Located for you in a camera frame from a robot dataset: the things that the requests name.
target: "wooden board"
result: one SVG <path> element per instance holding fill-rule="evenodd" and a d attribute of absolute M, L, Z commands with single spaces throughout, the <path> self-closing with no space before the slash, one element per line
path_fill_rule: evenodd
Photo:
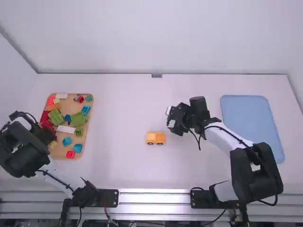
<path fill-rule="evenodd" d="M 88 95 L 91 95 L 91 94 L 81 94 L 84 98 Z M 90 114 L 91 114 L 91 111 L 92 111 L 92 106 L 93 106 L 93 102 L 94 100 L 90 101 L 90 102 L 87 102 L 85 99 L 82 103 L 79 103 L 79 102 L 74 102 L 73 98 L 75 98 L 77 96 L 77 94 L 68 94 L 67 98 L 66 99 L 60 99 L 60 112 L 61 114 L 63 115 L 63 117 L 67 114 L 69 115 L 73 115 L 77 112 L 80 112 L 81 109 L 83 108 L 83 106 L 87 105 L 87 106 L 90 106 L 91 109 L 88 113 L 88 120 L 87 122 L 80 126 L 81 128 L 83 128 L 83 136 L 82 137 L 77 137 L 74 134 L 70 134 L 70 133 L 66 133 L 66 132 L 61 132 L 61 131 L 57 131 L 56 132 L 56 136 L 57 136 L 57 145 L 54 146 L 53 148 L 51 148 L 49 146 L 49 150 L 50 150 L 50 153 L 51 153 L 51 157 L 54 158 L 54 159 L 67 159 L 67 160 L 73 160 L 73 159 L 78 159 L 81 157 L 83 151 L 84 151 L 84 144 L 85 144 L 85 140 L 86 140 L 86 135 L 87 135 L 87 130 L 88 130 L 88 127 L 89 127 L 89 119 L 90 119 Z M 66 121 L 64 121 L 64 123 L 60 124 L 60 125 L 65 125 L 65 126 L 70 126 L 70 127 L 73 127 L 73 128 L 76 128 L 72 125 L 72 123 L 70 125 L 68 125 L 68 123 Z M 70 137 L 72 139 L 72 144 L 64 147 L 63 144 L 62 144 L 62 141 L 65 137 Z M 66 158 L 66 153 L 68 150 L 73 150 L 73 146 L 75 144 L 82 144 L 82 151 L 80 153 L 75 153 L 75 156 L 74 158 Z"/>

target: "toy block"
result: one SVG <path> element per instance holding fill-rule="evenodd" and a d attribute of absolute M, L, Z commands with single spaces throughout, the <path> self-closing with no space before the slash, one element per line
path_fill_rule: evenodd
<path fill-rule="evenodd" d="M 64 118 L 58 109 L 52 110 L 48 117 L 50 118 L 53 125 L 58 126 L 64 122 Z"/>
<path fill-rule="evenodd" d="M 67 93 L 57 93 L 56 98 L 66 99 L 68 96 Z"/>
<path fill-rule="evenodd" d="M 82 147 L 83 147 L 82 144 L 77 143 L 74 145 L 74 151 L 80 153 L 82 151 Z"/>
<path fill-rule="evenodd" d="M 86 116 L 89 113 L 90 109 L 91 109 L 91 106 L 85 105 L 85 106 L 83 106 L 81 112 L 83 113 L 84 116 Z"/>
<path fill-rule="evenodd" d="M 80 111 L 71 116 L 71 123 L 75 127 L 79 127 L 85 124 L 85 118 L 83 113 Z"/>
<path fill-rule="evenodd" d="M 93 96 L 91 96 L 91 95 L 86 96 L 85 99 L 87 102 L 91 102 L 91 101 L 93 101 Z"/>
<path fill-rule="evenodd" d="M 40 118 L 40 123 L 49 122 L 49 120 L 48 120 L 49 112 L 50 111 L 48 111 L 48 110 L 43 110 L 43 113 L 42 113 L 41 118 Z"/>
<path fill-rule="evenodd" d="M 52 124 L 49 121 L 46 122 L 42 122 L 41 123 L 42 128 L 49 128 L 54 134 L 56 133 L 56 131 L 53 129 Z"/>
<path fill-rule="evenodd" d="M 83 103 L 83 101 L 84 101 L 83 96 L 80 96 L 80 97 L 77 99 L 77 102 L 78 102 L 78 103 Z"/>
<path fill-rule="evenodd" d="M 46 105 L 47 106 L 50 106 L 53 104 L 53 100 L 55 99 L 56 97 L 55 96 L 50 96 L 46 102 Z"/>
<path fill-rule="evenodd" d="M 76 102 L 80 96 L 81 96 L 80 94 L 77 94 L 77 96 L 73 98 L 74 102 Z"/>
<path fill-rule="evenodd" d="M 74 156 L 75 156 L 75 151 L 73 151 L 73 150 L 68 150 L 67 152 L 66 152 L 66 157 L 67 158 L 74 158 Z"/>
<path fill-rule="evenodd" d="M 67 147 L 68 145 L 71 145 L 72 143 L 72 140 L 71 140 L 71 137 L 65 137 L 63 140 L 62 140 L 62 144 L 63 146 Z"/>
<path fill-rule="evenodd" d="M 52 141 L 49 145 L 48 145 L 48 147 L 50 148 L 50 149 L 53 149 L 55 146 L 57 146 L 57 141 Z"/>
<path fill-rule="evenodd" d="M 52 111 L 54 109 L 59 109 L 59 108 L 60 108 L 60 103 L 55 103 L 55 104 L 52 104 L 52 105 L 46 107 L 46 110 Z"/>
<path fill-rule="evenodd" d="M 67 114 L 65 117 L 64 117 L 64 120 L 66 122 L 71 122 L 71 116 L 69 114 Z"/>
<path fill-rule="evenodd" d="M 55 98 L 54 100 L 53 100 L 53 103 L 55 104 L 55 103 L 59 103 L 60 102 L 60 99 L 59 98 Z"/>
<path fill-rule="evenodd" d="M 70 126 L 59 125 L 56 131 L 62 131 L 65 133 L 74 134 L 75 130 L 76 130 L 75 128 L 70 127 Z"/>
<path fill-rule="evenodd" d="M 83 128 L 76 128 L 75 130 L 76 136 L 78 137 L 83 136 L 83 132 L 84 132 Z"/>

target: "green toy block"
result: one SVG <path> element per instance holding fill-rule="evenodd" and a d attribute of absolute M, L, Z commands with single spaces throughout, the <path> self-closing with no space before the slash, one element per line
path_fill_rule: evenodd
<path fill-rule="evenodd" d="M 85 97 L 87 102 L 93 101 L 93 97 L 91 95 Z"/>
<path fill-rule="evenodd" d="M 80 111 L 78 113 L 75 113 L 71 116 L 71 123 L 75 127 L 79 127 L 81 125 L 85 124 L 85 117 L 83 113 Z"/>
<path fill-rule="evenodd" d="M 75 133 L 78 137 L 83 136 L 83 128 L 76 128 Z"/>
<path fill-rule="evenodd" d="M 64 117 L 58 109 L 54 109 L 49 112 L 48 117 L 50 118 L 54 126 L 58 126 L 59 124 L 62 124 L 64 122 Z"/>

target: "blue tray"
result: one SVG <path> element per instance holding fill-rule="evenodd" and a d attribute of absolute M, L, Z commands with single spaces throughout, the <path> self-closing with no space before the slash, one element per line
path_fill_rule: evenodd
<path fill-rule="evenodd" d="M 224 124 L 229 129 L 252 142 L 266 142 L 276 162 L 284 162 L 285 154 L 266 98 L 225 95 L 221 97 L 221 108 Z"/>

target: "blue toy block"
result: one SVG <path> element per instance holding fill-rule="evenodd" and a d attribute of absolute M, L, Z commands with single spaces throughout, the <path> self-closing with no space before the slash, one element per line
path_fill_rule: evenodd
<path fill-rule="evenodd" d="M 74 151 L 77 152 L 77 153 L 80 153 L 82 151 L 82 147 L 83 147 L 82 144 L 77 143 L 74 146 Z"/>
<path fill-rule="evenodd" d="M 72 141 L 71 141 L 71 137 L 65 137 L 63 140 L 62 140 L 62 144 L 63 144 L 63 146 L 68 146 L 68 145 L 70 145 L 72 143 Z"/>
<path fill-rule="evenodd" d="M 85 105 L 85 106 L 83 106 L 81 111 L 82 111 L 83 115 L 86 116 L 89 113 L 90 109 L 91 109 L 91 106 Z"/>
<path fill-rule="evenodd" d="M 71 116 L 69 114 L 67 114 L 65 117 L 64 117 L 64 120 L 66 122 L 71 122 Z"/>

